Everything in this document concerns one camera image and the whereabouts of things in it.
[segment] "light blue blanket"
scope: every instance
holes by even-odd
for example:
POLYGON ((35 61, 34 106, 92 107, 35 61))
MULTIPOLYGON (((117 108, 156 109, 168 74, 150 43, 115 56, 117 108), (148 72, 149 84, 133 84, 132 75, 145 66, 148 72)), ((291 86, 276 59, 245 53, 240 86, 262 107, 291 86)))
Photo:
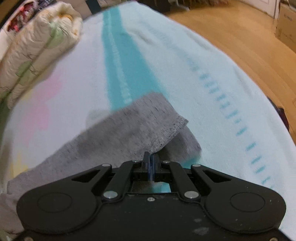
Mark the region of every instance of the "light blue blanket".
POLYGON ((129 2, 85 21, 80 43, 53 69, 11 114, 4 184, 11 165, 13 176, 20 165, 34 167, 111 111, 162 92, 202 148, 183 166, 201 163, 274 189, 287 204, 281 229, 296 239, 295 145, 259 87, 204 38, 129 2))

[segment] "bed sheet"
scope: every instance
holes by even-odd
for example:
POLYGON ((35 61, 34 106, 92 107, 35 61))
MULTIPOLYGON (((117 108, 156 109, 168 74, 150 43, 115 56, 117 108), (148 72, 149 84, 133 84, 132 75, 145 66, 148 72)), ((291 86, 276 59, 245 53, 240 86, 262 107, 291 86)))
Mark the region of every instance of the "bed sheet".
POLYGON ((10 113, 0 152, 7 180, 32 168, 109 113, 162 92, 201 145, 200 163, 280 193, 281 230, 296 239, 296 148, 259 87, 186 27, 129 2, 84 22, 78 45, 10 113))

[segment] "pink pattern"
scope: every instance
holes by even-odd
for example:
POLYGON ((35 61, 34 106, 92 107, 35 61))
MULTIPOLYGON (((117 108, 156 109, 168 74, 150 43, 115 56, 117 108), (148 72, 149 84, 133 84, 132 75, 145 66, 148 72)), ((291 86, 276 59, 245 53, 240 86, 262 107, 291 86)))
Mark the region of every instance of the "pink pattern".
POLYGON ((24 125, 22 137, 26 145, 38 130, 46 130, 49 126, 50 111, 46 102, 60 92, 62 88, 60 76, 61 73, 53 73, 32 90, 29 108, 22 122, 24 125))

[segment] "cream quilt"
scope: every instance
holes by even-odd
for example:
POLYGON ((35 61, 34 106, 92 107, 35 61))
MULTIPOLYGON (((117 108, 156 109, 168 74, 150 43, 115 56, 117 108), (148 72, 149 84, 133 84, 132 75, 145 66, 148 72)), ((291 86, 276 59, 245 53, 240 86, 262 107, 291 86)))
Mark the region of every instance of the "cream quilt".
POLYGON ((82 18, 58 2, 30 21, 15 37, 0 63, 0 102, 12 108, 45 68, 80 38, 82 18))

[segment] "cardboard box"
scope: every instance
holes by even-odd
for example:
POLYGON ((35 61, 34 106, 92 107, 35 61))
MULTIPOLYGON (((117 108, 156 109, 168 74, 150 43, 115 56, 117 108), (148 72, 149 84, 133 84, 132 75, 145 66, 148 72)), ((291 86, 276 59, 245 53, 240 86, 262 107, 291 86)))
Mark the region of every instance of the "cardboard box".
POLYGON ((281 4, 276 37, 296 52, 296 11, 288 5, 281 4))

